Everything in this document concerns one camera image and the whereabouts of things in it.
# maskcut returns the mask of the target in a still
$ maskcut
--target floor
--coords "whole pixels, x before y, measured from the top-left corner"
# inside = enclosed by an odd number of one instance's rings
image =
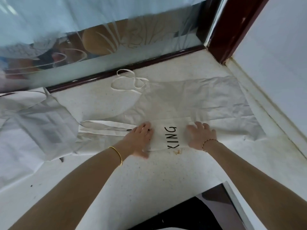
[[[231,75],[206,50],[138,69],[150,81]],[[138,95],[110,89],[113,77],[53,94],[78,120],[104,119],[130,108]],[[244,89],[248,102],[268,138],[244,141],[235,153],[307,200],[307,160],[270,116]],[[66,156],[45,162],[33,176],[0,193],[0,230],[8,229],[36,201],[89,156]],[[129,157],[116,169],[77,227],[125,230],[228,180],[255,229],[265,229],[228,176],[213,158],[185,149],[182,154],[159,151],[148,160]]]

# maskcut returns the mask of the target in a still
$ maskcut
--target gold bangle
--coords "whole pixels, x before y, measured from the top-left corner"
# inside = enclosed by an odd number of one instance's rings
[[[116,148],[114,148],[112,146],[110,146],[109,148],[113,148],[115,150],[115,152],[117,152],[117,154],[118,154],[118,156],[119,156],[119,158],[121,160],[121,164],[119,166],[122,166],[122,156],[120,155],[120,153],[116,150]]]
[[[207,141],[209,141],[209,140],[215,140],[215,141],[217,141],[216,139],[207,139],[207,140],[205,140],[205,142],[203,143],[203,146],[202,146],[203,151],[204,151],[204,145],[205,145],[205,143],[206,143]]]

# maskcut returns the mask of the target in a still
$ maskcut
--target black lettering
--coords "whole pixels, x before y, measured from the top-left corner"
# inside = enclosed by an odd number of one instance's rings
[[[165,134],[165,135],[170,135],[167,137],[167,139],[178,139],[177,137],[174,137],[174,136],[177,136],[177,135],[173,135],[173,134]]]
[[[175,146],[175,147],[171,147],[171,146],[167,146],[168,148],[167,149],[169,149],[169,148],[177,148],[179,145],[177,145],[177,146]]]
[[[167,130],[166,129],[166,127],[164,128],[166,131],[168,131],[168,132],[175,132],[176,131],[176,127],[169,127],[169,128],[174,128],[174,131],[169,131],[169,130]]]

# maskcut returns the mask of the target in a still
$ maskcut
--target white wall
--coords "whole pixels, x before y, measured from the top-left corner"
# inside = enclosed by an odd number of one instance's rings
[[[269,0],[233,58],[307,136],[307,0]]]

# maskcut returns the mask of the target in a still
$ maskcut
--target wooden trim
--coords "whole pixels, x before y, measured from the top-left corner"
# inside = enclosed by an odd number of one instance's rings
[[[224,64],[269,0],[228,0],[211,36],[208,50]]]
[[[200,50],[203,50],[203,49],[205,49],[205,46],[203,46],[203,45],[194,46],[194,47],[191,47],[191,48],[187,48],[185,50],[180,50],[180,51],[168,53],[168,54],[159,56],[157,58],[149,59],[149,60],[146,60],[146,61],[141,61],[141,62],[138,62],[138,63],[135,63],[135,64],[125,65],[125,66],[120,67],[120,68],[112,69],[112,70],[109,70],[109,71],[104,71],[104,72],[101,72],[101,73],[96,73],[96,74],[93,74],[93,75],[90,75],[90,76],[87,76],[87,77],[82,77],[82,78],[79,78],[79,79],[74,80],[74,81],[68,81],[68,82],[65,82],[65,83],[62,83],[62,84],[59,84],[59,85],[49,86],[49,87],[47,87],[47,90],[50,93],[62,91],[64,89],[72,88],[72,87],[75,87],[75,86],[83,85],[85,83],[89,83],[89,82],[93,82],[93,81],[97,81],[97,80],[100,80],[100,79],[104,79],[104,78],[107,78],[107,77],[114,76],[114,75],[116,75],[116,72],[119,69],[123,69],[123,68],[130,69],[130,70],[140,69],[140,68],[143,68],[143,67],[147,67],[149,65],[153,65],[153,64],[156,64],[156,63],[167,61],[167,60],[179,57],[179,56],[184,56],[184,55],[187,55],[187,54],[190,54],[190,53],[193,53],[193,52],[196,52],[196,51],[200,51]]]
[[[222,0],[205,0],[201,6],[201,11],[197,19],[196,36],[204,43],[209,34],[210,28],[214,22],[219,6]]]

